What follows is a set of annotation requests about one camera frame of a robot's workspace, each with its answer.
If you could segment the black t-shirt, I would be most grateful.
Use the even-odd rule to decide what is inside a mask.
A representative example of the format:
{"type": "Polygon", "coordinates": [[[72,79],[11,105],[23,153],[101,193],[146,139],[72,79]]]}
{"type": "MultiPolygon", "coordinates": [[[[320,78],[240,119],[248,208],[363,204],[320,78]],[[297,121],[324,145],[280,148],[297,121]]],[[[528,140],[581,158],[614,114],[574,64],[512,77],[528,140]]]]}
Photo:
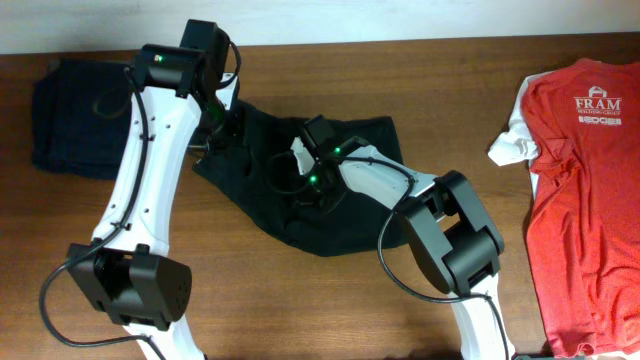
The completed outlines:
{"type": "Polygon", "coordinates": [[[303,176],[290,146],[303,119],[276,117],[239,101],[227,144],[212,142],[193,170],[264,232],[304,252],[333,257],[406,244],[389,209],[348,190],[326,171],[303,176]]]}

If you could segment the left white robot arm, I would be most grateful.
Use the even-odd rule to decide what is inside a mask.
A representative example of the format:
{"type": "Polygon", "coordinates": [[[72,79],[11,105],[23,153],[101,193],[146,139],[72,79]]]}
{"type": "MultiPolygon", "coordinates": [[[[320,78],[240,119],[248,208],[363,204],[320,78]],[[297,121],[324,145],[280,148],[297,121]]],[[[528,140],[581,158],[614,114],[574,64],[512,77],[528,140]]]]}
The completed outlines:
{"type": "Polygon", "coordinates": [[[191,269],[170,259],[169,222],[185,153],[201,130],[218,135],[231,105],[234,44],[146,45],[126,69],[130,128],[113,193],[88,245],[73,244],[65,268],[90,305],[148,359],[202,359],[186,317],[191,269]]]}

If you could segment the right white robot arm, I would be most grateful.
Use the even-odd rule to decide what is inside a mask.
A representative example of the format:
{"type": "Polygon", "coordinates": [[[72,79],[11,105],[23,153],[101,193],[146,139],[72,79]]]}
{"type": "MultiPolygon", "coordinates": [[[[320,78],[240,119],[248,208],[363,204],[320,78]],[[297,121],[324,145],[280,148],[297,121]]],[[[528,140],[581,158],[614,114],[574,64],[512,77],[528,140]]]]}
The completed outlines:
{"type": "Polygon", "coordinates": [[[300,174],[312,186],[330,170],[348,190],[389,209],[414,260],[439,296],[422,294],[383,269],[402,290],[420,300],[451,306],[465,359],[511,359],[498,299],[502,236],[467,178],[450,171],[421,173],[392,160],[360,137],[322,149],[297,137],[290,149],[300,174]]]}

